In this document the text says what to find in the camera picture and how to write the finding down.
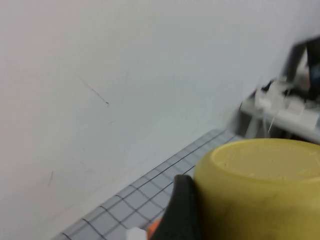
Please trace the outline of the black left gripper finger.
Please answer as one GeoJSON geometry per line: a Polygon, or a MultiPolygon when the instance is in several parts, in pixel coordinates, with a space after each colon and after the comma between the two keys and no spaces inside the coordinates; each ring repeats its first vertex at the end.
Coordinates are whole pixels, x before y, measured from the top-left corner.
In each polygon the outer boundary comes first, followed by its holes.
{"type": "Polygon", "coordinates": [[[176,175],[170,201],[152,240],[201,240],[197,194],[189,175],[176,175]]]}

